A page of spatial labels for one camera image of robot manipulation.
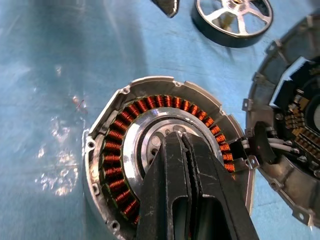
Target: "bolt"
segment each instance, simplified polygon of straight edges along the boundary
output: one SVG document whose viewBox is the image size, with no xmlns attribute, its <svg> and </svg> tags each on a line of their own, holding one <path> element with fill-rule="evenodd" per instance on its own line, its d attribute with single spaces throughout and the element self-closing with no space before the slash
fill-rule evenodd
<svg viewBox="0 0 320 240">
<path fill-rule="evenodd" d="M 278 121 L 282 121 L 284 119 L 284 115 L 282 113 L 277 113 L 275 115 L 275 119 L 277 119 Z"/>
<path fill-rule="evenodd" d="M 313 174 L 314 174 L 318 179 L 320 179 L 320 169 L 314 170 Z"/>
</svg>

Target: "screw hole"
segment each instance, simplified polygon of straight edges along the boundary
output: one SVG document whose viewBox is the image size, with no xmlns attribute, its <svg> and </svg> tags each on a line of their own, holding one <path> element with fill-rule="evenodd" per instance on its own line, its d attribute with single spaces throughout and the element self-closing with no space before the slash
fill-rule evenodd
<svg viewBox="0 0 320 240">
<path fill-rule="evenodd" d="M 98 190 L 98 189 L 97 189 L 97 186 L 96 186 L 96 185 L 93 185 L 92 187 L 93 187 L 93 191 L 96 193 L 97 190 Z"/>
<path fill-rule="evenodd" d="M 304 217 L 304 215 L 303 215 L 302 213 L 299 213 L 299 218 L 300 218 L 301 220 L 303 220 L 305 217 Z"/>
<path fill-rule="evenodd" d="M 94 148 L 95 144 L 92 141 L 90 141 L 90 142 L 88 142 L 88 146 L 89 146 L 89 148 Z"/>
<path fill-rule="evenodd" d="M 155 155 L 157 154 L 157 152 L 158 152 L 158 150 L 157 150 L 156 148 L 154 148 L 154 149 L 151 150 L 151 154 L 152 154 L 153 156 L 155 156 Z"/>
<path fill-rule="evenodd" d="M 117 227 L 118 227 L 118 223 L 117 222 L 112 223 L 112 228 L 113 229 L 116 229 Z"/>
</svg>

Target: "white wire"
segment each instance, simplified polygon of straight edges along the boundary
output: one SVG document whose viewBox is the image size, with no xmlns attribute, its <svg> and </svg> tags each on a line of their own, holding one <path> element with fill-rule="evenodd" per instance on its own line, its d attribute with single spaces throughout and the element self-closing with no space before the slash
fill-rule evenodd
<svg viewBox="0 0 320 240">
<path fill-rule="evenodd" d="M 287 152 L 291 152 L 292 147 L 290 146 L 286 146 L 286 145 L 282 145 L 282 144 L 278 144 L 278 143 L 270 143 L 270 146 L 274 149 L 281 149 Z"/>
<path fill-rule="evenodd" d="M 284 144 L 285 141 L 283 141 L 282 139 L 278 139 L 278 138 L 268 138 L 269 143 L 273 143 L 273 144 Z"/>
</svg>

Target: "copper coil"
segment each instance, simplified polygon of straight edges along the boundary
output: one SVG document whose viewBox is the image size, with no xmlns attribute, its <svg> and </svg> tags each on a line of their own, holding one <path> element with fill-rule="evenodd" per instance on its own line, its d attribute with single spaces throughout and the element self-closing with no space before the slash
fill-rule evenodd
<svg viewBox="0 0 320 240">
<path fill-rule="evenodd" d="M 118 141 L 122 141 L 122 139 L 124 138 L 124 135 L 116 130 L 109 131 L 107 136 Z"/>
<path fill-rule="evenodd" d="M 119 119 L 115 120 L 112 125 L 123 132 L 127 131 L 128 129 L 128 125 Z"/>
<path fill-rule="evenodd" d="M 181 98 L 180 97 L 175 97 L 173 99 L 173 107 L 179 109 L 181 107 Z"/>
<path fill-rule="evenodd" d="M 234 158 L 232 157 L 232 153 L 224 153 L 222 154 L 224 161 L 232 161 Z"/>
<path fill-rule="evenodd" d="M 189 109 L 189 113 L 192 115 L 196 115 L 199 110 L 199 107 L 197 105 L 192 105 L 191 108 Z"/>
<path fill-rule="evenodd" d="M 209 128 L 215 121 L 211 117 L 207 117 L 206 120 L 204 120 L 204 124 Z"/>
<path fill-rule="evenodd" d="M 144 113 L 148 110 L 148 107 L 143 99 L 138 100 L 136 104 L 138 105 L 138 108 L 141 110 L 141 112 Z"/>
<path fill-rule="evenodd" d="M 106 155 L 104 157 L 104 162 L 106 164 L 116 164 L 116 163 L 120 163 L 120 156 L 116 156 L 116 155 Z"/>
<path fill-rule="evenodd" d="M 132 213 L 132 211 L 138 206 L 137 200 L 133 200 L 123 211 L 123 213 L 127 216 Z"/>
<path fill-rule="evenodd" d="M 172 107 L 172 98 L 169 95 L 164 96 L 164 103 L 166 107 Z"/>
<path fill-rule="evenodd" d="M 202 110 L 200 110 L 197 114 L 198 119 L 200 119 L 201 121 L 203 121 L 206 118 L 206 116 L 207 116 L 207 113 Z"/>
<path fill-rule="evenodd" d="M 109 188 L 111 191 L 115 191 L 119 188 L 122 188 L 124 185 L 125 185 L 125 180 L 121 179 L 121 180 L 117 180 L 117 181 L 110 183 Z"/>
<path fill-rule="evenodd" d="M 135 117 L 138 117 L 140 115 L 139 109 L 134 103 L 128 106 L 128 110 Z"/>
<path fill-rule="evenodd" d="M 165 103 L 164 103 L 164 99 L 161 95 L 155 96 L 155 101 L 158 107 L 164 107 Z"/>
<path fill-rule="evenodd" d="M 226 137 L 223 134 L 219 134 L 218 136 L 215 137 L 215 140 L 220 144 L 226 140 Z"/>
<path fill-rule="evenodd" d="M 188 112 L 190 108 L 190 102 L 187 100 L 184 100 L 182 103 L 182 110 Z"/>
<path fill-rule="evenodd" d="M 117 204 L 123 203 L 126 201 L 130 196 L 130 190 L 124 191 L 123 193 L 119 194 L 116 198 L 115 201 Z"/>
<path fill-rule="evenodd" d="M 134 120 L 134 118 L 127 111 L 122 111 L 119 116 L 129 124 Z"/>
<path fill-rule="evenodd" d="M 105 175 L 108 176 L 109 178 L 117 176 L 119 174 L 122 174 L 121 167 L 112 167 L 112 168 L 108 168 L 105 171 Z"/>
<path fill-rule="evenodd" d="M 121 144 L 107 141 L 104 146 L 107 150 L 121 150 Z"/>
<path fill-rule="evenodd" d="M 148 96 L 148 97 L 146 98 L 146 102 L 147 102 L 147 104 L 149 105 L 149 107 L 150 107 L 151 109 L 153 109 L 153 108 L 156 107 L 156 102 L 155 102 L 155 99 L 154 99 L 153 96 Z"/>
<path fill-rule="evenodd" d="M 212 132 L 213 135 L 216 135 L 221 130 L 220 130 L 220 127 L 218 127 L 217 125 L 214 125 L 213 127 L 210 128 L 210 131 Z"/>
<path fill-rule="evenodd" d="M 230 151 L 230 146 L 228 143 L 223 143 L 219 145 L 219 147 L 222 152 Z"/>
<path fill-rule="evenodd" d="M 139 216 L 139 215 L 136 216 L 135 219 L 134 219 L 134 221 L 133 221 L 133 223 L 134 223 L 135 225 L 138 225 L 139 219 L 140 219 L 140 216 Z"/>
<path fill-rule="evenodd" d="M 235 171 L 235 165 L 233 165 L 232 163 L 225 163 L 224 164 L 224 168 L 229 172 L 229 173 L 233 173 Z"/>
</svg>

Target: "plastic sheet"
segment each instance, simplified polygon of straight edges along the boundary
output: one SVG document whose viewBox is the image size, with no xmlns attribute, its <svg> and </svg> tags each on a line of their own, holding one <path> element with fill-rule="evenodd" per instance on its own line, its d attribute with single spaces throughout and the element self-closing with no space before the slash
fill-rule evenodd
<svg viewBox="0 0 320 240">
<path fill-rule="evenodd" d="M 315 8 L 270 3 L 275 20 L 262 40 L 228 49 L 197 31 L 193 0 L 173 19 L 148 0 L 0 0 L 0 239 L 111 239 L 84 197 L 82 148 L 114 91 L 134 79 L 195 82 L 244 128 L 242 99 L 264 49 Z M 259 174 L 254 197 L 261 240 L 320 238 Z"/>
</svg>

